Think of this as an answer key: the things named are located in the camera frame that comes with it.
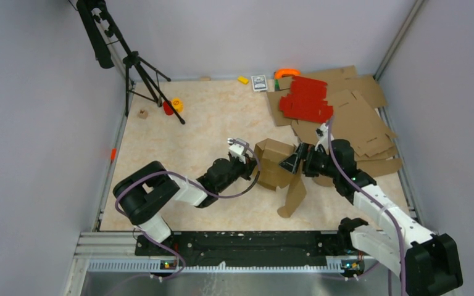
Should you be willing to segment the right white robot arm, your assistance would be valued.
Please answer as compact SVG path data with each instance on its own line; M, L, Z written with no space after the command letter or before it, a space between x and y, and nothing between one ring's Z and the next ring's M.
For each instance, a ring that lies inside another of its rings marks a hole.
M375 258L399 277L406 295L444 295L464 283L455 240L430 231L395 204L357 166L349 141L332 140L328 149L301 143L279 166L290 173L301 170L306 177L331 178L338 194L381 228L377 231L361 218L345 218L338 229L338 248Z

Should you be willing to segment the brown cardboard box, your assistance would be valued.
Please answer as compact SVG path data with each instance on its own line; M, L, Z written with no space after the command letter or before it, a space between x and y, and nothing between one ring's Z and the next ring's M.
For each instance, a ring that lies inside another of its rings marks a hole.
M293 144L270 138L258 142L254 148L261 165L258 183L271 191L278 188L288 189L284 205L277 210L282 218L290 218L307 194L301 171L292 173L280 166L280 163L291 156L295 150L296 146Z

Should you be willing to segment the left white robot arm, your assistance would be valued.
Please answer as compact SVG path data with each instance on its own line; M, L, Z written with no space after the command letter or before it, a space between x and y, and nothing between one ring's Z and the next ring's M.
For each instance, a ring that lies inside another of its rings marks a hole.
M230 156L216 159L202 176L188 179L168 171L159 161L153 161L114 186L115 207L149 237L149 245L157 254L165 255L173 247L172 230L160 215L169 201L179 201L196 208L206 208L219 199L242 196L242 193L223 196L221 193L238 178L251 180L257 160L245 156L244 161Z

